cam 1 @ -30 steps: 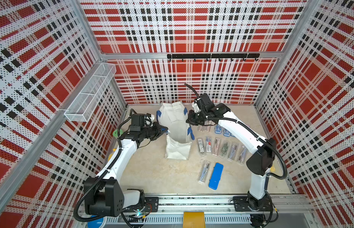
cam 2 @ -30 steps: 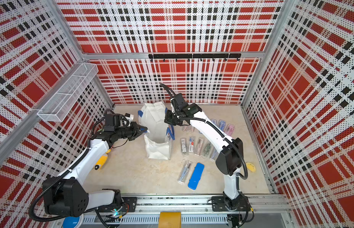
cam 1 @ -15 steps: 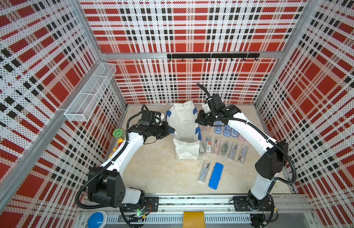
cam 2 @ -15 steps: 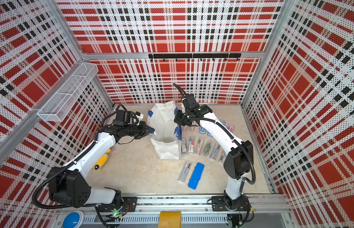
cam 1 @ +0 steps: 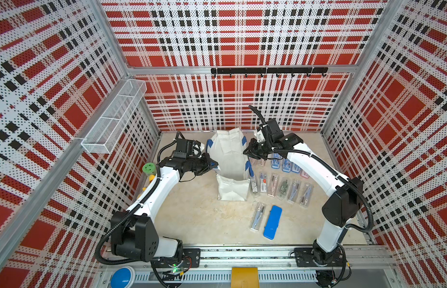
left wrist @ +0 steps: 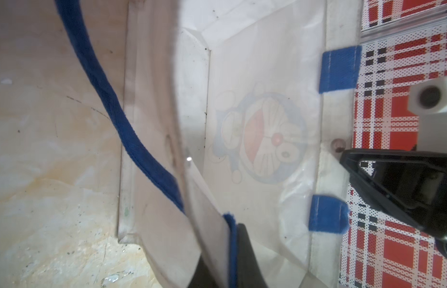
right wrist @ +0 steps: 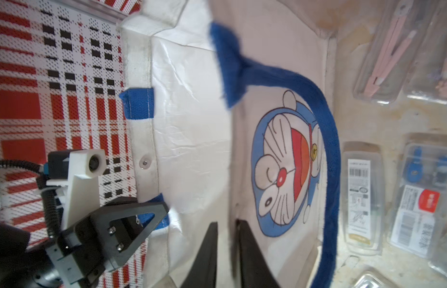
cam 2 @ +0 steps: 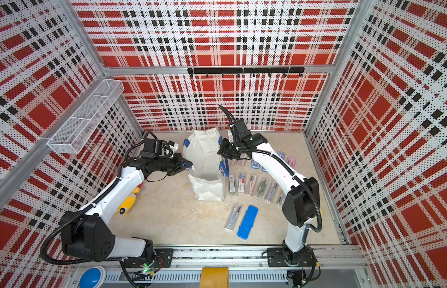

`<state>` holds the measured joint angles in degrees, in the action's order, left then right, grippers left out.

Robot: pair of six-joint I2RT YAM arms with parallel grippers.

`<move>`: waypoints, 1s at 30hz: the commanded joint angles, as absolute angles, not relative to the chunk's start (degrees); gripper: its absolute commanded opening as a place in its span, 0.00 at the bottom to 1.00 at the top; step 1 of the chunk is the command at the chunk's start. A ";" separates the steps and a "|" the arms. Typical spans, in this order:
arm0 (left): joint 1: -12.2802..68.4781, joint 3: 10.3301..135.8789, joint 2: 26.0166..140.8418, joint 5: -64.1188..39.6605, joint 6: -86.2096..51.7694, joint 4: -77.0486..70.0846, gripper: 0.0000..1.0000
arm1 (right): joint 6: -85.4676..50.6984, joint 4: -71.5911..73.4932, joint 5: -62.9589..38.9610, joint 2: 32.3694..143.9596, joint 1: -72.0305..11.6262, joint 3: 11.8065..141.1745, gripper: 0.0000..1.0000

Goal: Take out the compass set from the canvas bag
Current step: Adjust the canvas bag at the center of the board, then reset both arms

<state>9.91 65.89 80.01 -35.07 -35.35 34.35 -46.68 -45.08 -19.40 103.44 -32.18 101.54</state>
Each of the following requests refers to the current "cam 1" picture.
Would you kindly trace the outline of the blue compass set case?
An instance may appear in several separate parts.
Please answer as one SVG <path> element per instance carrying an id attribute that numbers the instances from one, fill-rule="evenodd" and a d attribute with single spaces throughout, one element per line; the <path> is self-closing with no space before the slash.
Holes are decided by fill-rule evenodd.
<path id="1" fill-rule="evenodd" d="M 292 162 L 290 162 L 288 159 L 284 159 L 283 164 L 282 164 L 282 171 L 286 172 L 286 173 L 290 173 L 291 167 L 292 167 Z"/>
<path id="2" fill-rule="evenodd" d="M 272 159 L 271 159 L 271 167 L 272 167 L 272 169 L 280 169 L 281 161 L 282 161 L 282 157 L 279 154 L 274 153 L 272 155 Z"/>
<path id="3" fill-rule="evenodd" d="M 291 164 L 291 172 L 299 174 L 302 171 L 302 169 L 296 165 L 295 163 Z"/>

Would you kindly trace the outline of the clear green compass case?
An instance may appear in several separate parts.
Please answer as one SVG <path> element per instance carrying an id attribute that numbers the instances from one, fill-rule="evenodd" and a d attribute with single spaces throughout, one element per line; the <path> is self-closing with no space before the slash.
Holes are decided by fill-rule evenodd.
<path id="1" fill-rule="evenodd" d="M 289 178 L 282 178 L 278 183 L 278 190 L 276 193 L 276 197 L 280 200 L 284 200 L 287 197 L 291 181 Z"/>

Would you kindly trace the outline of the solid blue compass case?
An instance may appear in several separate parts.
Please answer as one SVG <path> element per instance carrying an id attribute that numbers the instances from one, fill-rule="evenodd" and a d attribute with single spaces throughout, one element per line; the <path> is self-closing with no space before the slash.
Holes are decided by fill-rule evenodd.
<path id="1" fill-rule="evenodd" d="M 263 236 L 268 240 L 274 240 L 277 229 L 279 227 L 279 222 L 282 215 L 282 208 L 276 205 L 273 205 L 269 216 L 266 221 L 266 225 L 264 227 Z"/>

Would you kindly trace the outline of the white canvas bag blue handles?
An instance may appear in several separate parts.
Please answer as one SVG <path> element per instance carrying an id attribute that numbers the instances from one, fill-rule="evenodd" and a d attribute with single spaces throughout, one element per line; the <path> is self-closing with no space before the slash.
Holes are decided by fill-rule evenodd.
<path id="1" fill-rule="evenodd" d="M 248 142 L 240 128 L 218 130 L 205 147 L 210 158 L 217 161 L 217 199 L 245 202 L 250 187 L 250 161 L 243 152 Z"/>

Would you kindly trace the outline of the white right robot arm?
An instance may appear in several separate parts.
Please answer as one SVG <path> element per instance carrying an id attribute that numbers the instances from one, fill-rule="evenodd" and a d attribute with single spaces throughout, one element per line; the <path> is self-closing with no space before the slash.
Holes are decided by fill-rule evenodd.
<path id="1" fill-rule="evenodd" d="M 281 134 L 272 140 L 265 132 L 255 132 L 244 154 L 257 160 L 279 154 L 303 169 L 325 193 L 324 224 L 313 243 L 315 252 L 331 254 L 341 245 L 348 230 L 368 233 L 374 227 L 371 206 L 363 195 L 363 182 L 333 168 L 298 135 Z"/>

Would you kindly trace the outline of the clear case blue compass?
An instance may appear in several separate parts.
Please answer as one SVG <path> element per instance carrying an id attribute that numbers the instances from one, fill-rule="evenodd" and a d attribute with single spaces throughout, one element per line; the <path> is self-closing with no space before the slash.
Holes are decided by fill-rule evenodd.
<path id="1" fill-rule="evenodd" d="M 255 232 L 259 231 L 265 212 L 266 212 L 266 205 L 262 202 L 257 202 L 254 211 L 254 216 L 252 218 L 250 225 L 251 230 Z"/>

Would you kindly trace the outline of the pink compass set case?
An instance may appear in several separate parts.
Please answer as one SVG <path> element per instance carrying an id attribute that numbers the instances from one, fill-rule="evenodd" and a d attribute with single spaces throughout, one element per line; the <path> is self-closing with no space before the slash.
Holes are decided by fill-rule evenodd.
<path id="1" fill-rule="evenodd" d="M 301 171 L 300 175 L 301 175 L 301 177 L 304 177 L 305 179 L 310 178 L 310 176 L 304 170 Z"/>

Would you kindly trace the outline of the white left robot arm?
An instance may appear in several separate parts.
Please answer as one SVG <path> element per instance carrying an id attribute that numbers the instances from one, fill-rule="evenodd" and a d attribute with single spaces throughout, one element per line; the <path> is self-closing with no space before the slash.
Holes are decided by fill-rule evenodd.
<path id="1" fill-rule="evenodd" d="M 151 262 L 169 259 L 183 261 L 180 240 L 159 236 L 155 218 L 170 191 L 186 172 L 201 176 L 216 169 L 218 162 L 208 153 L 200 157 L 169 157 L 155 165 L 156 176 L 138 200 L 126 211 L 118 211 L 110 220 L 108 232 L 95 249 L 96 260 L 103 265 Z"/>

